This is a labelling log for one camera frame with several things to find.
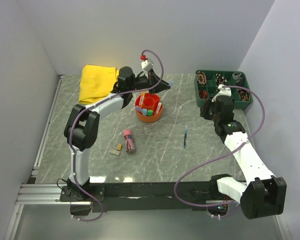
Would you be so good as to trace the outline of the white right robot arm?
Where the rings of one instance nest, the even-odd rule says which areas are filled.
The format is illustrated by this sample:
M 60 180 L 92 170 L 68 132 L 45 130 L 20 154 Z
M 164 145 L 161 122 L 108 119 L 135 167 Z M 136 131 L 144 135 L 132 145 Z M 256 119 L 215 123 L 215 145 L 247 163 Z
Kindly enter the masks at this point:
M 229 196 L 241 205 L 244 216 L 249 220 L 282 214 L 287 183 L 266 167 L 242 124 L 234 119 L 232 97 L 209 97 L 200 109 L 200 116 L 213 121 L 215 133 L 233 153 L 245 178 L 245 183 L 242 183 L 229 174 L 213 176 L 210 196 L 214 199 Z

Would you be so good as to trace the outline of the grey tan eraser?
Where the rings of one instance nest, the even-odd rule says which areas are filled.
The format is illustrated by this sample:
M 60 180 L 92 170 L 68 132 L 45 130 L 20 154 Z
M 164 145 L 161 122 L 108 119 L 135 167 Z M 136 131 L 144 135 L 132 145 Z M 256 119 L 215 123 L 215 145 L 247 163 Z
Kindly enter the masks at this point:
M 120 156 L 121 152 L 119 150 L 115 150 L 115 149 L 109 149 L 109 153 L 112 155 L 116 155 L 116 156 Z

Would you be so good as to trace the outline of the pink lid marker tube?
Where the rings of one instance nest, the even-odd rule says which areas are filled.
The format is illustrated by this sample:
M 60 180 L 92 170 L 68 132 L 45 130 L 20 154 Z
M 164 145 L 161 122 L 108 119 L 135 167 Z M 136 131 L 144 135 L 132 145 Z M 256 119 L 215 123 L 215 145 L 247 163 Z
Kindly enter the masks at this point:
M 125 149 L 128 154 L 134 154 L 136 152 L 135 144 L 132 138 L 132 132 L 130 129 L 123 131 L 123 137 L 125 140 Z

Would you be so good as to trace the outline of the green cap white marker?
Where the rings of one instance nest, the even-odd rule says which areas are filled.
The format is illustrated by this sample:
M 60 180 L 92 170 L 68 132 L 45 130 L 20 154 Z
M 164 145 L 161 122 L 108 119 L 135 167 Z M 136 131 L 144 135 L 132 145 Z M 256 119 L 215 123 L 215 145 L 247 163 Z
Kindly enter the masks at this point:
M 158 105 L 157 105 L 157 112 L 160 111 L 161 107 L 162 107 L 162 103 L 161 100 L 159 101 Z

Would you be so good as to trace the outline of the yellow thin pen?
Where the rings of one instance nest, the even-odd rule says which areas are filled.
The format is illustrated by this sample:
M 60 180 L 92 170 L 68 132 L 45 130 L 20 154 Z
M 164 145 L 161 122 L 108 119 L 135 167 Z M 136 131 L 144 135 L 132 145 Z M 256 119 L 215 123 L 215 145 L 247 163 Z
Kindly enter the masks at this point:
M 145 94 L 146 94 L 146 92 L 142 92 L 142 94 L 141 94 L 140 103 L 139 103 L 140 107 L 143 107 Z

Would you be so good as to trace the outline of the purple highlighter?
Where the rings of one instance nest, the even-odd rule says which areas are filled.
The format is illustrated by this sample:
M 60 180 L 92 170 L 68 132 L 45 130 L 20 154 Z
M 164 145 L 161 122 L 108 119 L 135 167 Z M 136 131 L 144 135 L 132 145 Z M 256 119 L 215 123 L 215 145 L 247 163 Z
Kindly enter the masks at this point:
M 135 106 L 135 110 L 141 114 L 143 113 L 143 109 L 139 105 Z

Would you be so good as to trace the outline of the green black highlighter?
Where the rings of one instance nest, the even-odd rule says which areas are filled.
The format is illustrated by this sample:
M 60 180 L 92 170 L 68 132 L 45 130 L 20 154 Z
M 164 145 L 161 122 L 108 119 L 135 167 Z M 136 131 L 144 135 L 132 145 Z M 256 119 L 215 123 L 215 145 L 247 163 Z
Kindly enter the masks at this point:
M 152 115 L 153 115 L 153 110 L 152 110 L 152 109 L 148 110 L 148 111 L 147 111 L 147 115 L 148 115 L 148 116 L 152 116 Z

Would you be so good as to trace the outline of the brown cap white marker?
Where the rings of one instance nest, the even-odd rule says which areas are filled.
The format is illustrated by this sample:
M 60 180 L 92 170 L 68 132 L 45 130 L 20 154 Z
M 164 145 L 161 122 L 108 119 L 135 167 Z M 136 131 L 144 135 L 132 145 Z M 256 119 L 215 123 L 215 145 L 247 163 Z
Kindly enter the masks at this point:
M 157 108 L 156 108 L 156 111 L 155 111 L 155 114 L 158 114 L 160 109 L 161 109 L 161 105 L 162 105 L 162 102 L 159 101 L 158 105 L 157 105 Z

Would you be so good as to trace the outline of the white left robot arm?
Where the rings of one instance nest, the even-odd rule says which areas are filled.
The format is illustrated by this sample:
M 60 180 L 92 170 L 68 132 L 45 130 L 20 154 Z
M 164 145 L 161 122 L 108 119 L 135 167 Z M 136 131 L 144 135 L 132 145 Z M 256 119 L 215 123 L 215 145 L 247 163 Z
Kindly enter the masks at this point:
M 133 93 L 148 92 L 153 95 L 167 91 L 171 86 L 152 68 L 135 75 L 129 66 L 124 66 L 118 71 L 118 77 L 105 98 L 88 105 L 77 104 L 72 108 L 64 129 L 71 155 L 67 187 L 78 201 L 91 197 L 89 155 L 98 136 L 100 120 L 125 108 L 132 100 Z

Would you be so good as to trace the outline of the brown small eraser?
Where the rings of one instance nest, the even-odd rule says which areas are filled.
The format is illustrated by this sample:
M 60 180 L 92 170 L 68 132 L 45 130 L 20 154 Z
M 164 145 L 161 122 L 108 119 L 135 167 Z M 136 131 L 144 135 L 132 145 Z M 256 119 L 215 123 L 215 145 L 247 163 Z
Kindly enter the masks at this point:
M 122 150 L 122 144 L 118 143 L 117 146 L 116 146 L 116 150 L 121 151 Z

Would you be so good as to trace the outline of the light blue cap highlighter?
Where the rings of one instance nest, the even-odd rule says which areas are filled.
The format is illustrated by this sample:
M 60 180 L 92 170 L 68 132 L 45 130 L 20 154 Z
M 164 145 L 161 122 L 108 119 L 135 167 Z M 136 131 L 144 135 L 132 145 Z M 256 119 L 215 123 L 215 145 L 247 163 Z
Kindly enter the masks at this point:
M 142 109 L 142 115 L 147 116 L 148 115 L 148 110 L 146 108 Z

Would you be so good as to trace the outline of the blue transparent pen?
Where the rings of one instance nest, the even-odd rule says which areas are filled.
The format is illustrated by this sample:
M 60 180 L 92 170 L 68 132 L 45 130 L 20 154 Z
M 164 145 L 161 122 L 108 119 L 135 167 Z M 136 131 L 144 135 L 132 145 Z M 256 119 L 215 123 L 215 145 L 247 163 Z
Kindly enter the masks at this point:
M 188 137 L 188 128 L 185 129 L 184 132 L 184 139 L 183 139 L 183 148 L 185 149 L 187 147 L 187 137 Z

